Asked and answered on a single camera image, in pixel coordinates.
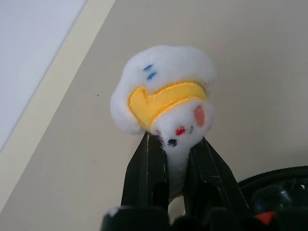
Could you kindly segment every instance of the red embroidered nose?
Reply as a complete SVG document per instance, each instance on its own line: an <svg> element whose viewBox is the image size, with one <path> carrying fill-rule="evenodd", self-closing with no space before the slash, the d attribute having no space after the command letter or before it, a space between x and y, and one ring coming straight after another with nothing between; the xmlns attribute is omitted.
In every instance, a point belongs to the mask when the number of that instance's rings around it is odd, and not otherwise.
<svg viewBox="0 0 308 231"><path fill-rule="evenodd" d="M182 126L182 127L179 127L176 131L175 131L175 134L177 136L183 134L185 132L185 128Z"/></svg>

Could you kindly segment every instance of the beige wall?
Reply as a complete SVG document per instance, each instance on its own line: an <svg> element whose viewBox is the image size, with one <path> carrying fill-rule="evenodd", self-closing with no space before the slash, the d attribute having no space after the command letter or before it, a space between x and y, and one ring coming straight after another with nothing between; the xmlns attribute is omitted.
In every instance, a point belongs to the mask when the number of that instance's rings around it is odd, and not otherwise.
<svg viewBox="0 0 308 231"><path fill-rule="evenodd" d="M0 230L98 230L120 203L140 137L123 134L109 98L133 54L193 45L216 62L207 138L236 178L308 156L305 0L117 0L0 214Z"/></svg>

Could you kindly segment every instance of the white plush toy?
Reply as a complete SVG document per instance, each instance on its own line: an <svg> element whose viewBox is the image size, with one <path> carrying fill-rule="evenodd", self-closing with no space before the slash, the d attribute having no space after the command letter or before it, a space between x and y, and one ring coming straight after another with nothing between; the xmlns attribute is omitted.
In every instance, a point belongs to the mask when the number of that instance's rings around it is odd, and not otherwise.
<svg viewBox="0 0 308 231"><path fill-rule="evenodd" d="M156 46L128 61L111 97L111 115L122 130L160 137L170 198L181 194L189 151L212 124L207 97L214 79L214 65L201 50Z"/></svg>

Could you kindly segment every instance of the red part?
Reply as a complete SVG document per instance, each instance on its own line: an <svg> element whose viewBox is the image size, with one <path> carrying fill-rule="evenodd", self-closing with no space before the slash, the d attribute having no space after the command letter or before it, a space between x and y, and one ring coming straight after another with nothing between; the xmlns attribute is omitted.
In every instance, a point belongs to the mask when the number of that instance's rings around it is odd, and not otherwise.
<svg viewBox="0 0 308 231"><path fill-rule="evenodd" d="M269 225L274 215L275 215L274 212L267 212L255 215L255 218L260 220L263 224Z"/></svg>
<svg viewBox="0 0 308 231"><path fill-rule="evenodd" d="M177 136L179 136L179 135L183 134L184 132L185 132L185 128L182 126L182 127L178 128L178 129L175 131L175 134L176 134Z"/></svg>

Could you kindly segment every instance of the yellow embroidered patch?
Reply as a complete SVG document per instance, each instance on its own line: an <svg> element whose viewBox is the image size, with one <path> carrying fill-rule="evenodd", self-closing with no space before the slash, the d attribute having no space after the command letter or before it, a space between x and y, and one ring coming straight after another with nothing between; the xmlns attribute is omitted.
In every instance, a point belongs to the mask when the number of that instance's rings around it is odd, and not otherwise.
<svg viewBox="0 0 308 231"><path fill-rule="evenodd" d="M193 99L206 101L202 87L193 81L179 81L166 85L152 94L148 94L145 87L135 89L128 98L128 108L140 125L149 131L162 113Z"/></svg>

